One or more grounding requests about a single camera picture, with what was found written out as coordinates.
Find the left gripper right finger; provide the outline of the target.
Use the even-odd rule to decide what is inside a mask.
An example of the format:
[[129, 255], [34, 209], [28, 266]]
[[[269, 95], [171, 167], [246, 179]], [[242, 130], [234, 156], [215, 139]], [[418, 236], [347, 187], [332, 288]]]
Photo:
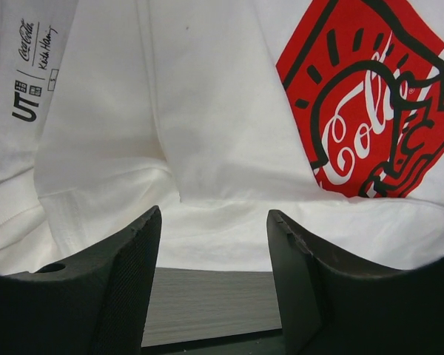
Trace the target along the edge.
[[288, 354], [444, 354], [444, 257], [399, 270], [279, 210], [266, 228]]

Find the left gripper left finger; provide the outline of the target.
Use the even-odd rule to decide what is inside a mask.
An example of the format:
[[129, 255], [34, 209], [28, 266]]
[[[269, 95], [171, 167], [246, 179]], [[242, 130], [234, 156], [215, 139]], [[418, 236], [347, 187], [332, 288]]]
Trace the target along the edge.
[[0, 354], [139, 354], [161, 224], [153, 206], [37, 272], [0, 275]]

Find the white Coca-Cola t-shirt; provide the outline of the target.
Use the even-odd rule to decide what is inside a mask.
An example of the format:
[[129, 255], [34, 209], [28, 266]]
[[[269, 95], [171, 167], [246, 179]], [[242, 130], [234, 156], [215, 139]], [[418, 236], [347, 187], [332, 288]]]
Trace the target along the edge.
[[444, 1], [0, 1], [0, 274], [163, 215], [158, 265], [268, 271], [280, 209], [444, 255]]

